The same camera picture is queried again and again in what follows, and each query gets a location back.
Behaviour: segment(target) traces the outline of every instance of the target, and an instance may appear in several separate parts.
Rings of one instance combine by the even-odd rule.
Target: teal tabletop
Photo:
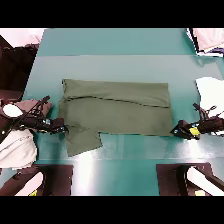
[[[192,104],[200,102],[195,80],[201,77],[222,80],[223,59],[196,56],[184,29],[48,29],[24,99],[50,95],[54,107],[49,116],[56,118],[63,78],[166,82],[175,126],[180,119],[199,119]],[[214,174],[224,179],[224,138],[101,138],[103,147],[68,157],[63,134],[35,134],[36,163],[73,164],[72,195],[159,195],[156,164],[161,163],[210,162]]]

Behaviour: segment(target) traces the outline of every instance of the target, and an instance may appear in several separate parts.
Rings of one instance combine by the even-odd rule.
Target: yellow tag
[[[29,196],[37,196],[37,190],[35,190],[33,193],[29,194]]]
[[[190,132],[192,135],[200,135],[201,133],[198,131],[198,128],[190,128]]]
[[[205,192],[203,190],[195,191],[196,196],[205,196]]]

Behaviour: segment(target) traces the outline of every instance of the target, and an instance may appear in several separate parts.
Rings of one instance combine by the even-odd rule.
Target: table surface
[[[222,80],[222,58],[197,57],[184,29],[47,29],[24,99],[51,96],[57,117],[62,78],[167,82],[173,125],[199,118],[195,79]],[[73,164],[72,195],[159,195],[156,164],[210,162],[224,179],[224,138],[101,134],[103,147],[69,158],[64,135],[37,134],[39,164]]]

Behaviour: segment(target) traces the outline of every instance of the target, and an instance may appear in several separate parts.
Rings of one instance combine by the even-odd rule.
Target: green table
[[[223,79],[221,58],[194,55],[183,29],[49,29],[42,39],[24,99],[51,96],[57,117],[62,78],[168,82],[173,124],[199,118],[195,79]],[[159,195],[157,163],[210,162],[224,179],[224,139],[102,134],[103,147],[68,158],[63,134],[35,136],[37,163],[73,164],[72,195]]]

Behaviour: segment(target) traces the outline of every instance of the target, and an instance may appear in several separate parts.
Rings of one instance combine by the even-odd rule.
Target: green cloth
[[[102,146],[99,132],[171,136],[167,83],[98,82],[64,79],[59,104],[68,156]]]

